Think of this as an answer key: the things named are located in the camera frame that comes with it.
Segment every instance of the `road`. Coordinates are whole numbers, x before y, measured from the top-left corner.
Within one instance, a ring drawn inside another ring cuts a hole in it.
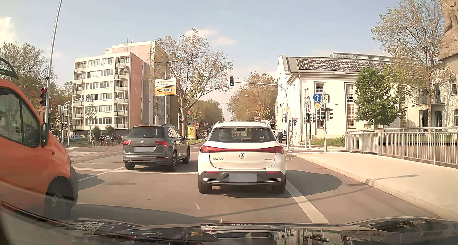
[[[176,172],[143,166],[126,170],[122,146],[68,149],[79,178],[79,199],[72,217],[144,225],[221,220],[344,224],[383,217],[437,218],[291,153],[287,153],[287,192],[282,195],[262,187],[214,187],[213,194],[203,195],[197,186],[199,148],[191,146],[190,163],[179,163]]]

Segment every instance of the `fence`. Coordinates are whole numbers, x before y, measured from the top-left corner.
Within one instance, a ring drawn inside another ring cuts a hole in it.
[[[458,168],[458,127],[348,131],[345,149]]]

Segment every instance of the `rear window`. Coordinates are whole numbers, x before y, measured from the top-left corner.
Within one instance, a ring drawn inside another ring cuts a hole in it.
[[[163,127],[134,127],[130,130],[128,139],[138,138],[163,138],[164,128]]]
[[[276,141],[275,136],[269,128],[252,127],[229,127],[216,128],[209,138],[217,142],[271,142]]]

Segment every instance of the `blue mandatory direction sign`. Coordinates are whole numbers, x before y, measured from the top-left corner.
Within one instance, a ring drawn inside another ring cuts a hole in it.
[[[321,101],[321,94],[318,94],[318,93],[313,94],[313,100],[315,100],[315,102]]]

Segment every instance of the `white mercedes suv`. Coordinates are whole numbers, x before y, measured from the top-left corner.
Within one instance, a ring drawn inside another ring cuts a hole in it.
[[[200,148],[198,173],[202,194],[222,185],[269,185],[281,194],[286,184],[286,157],[269,125],[218,122]]]

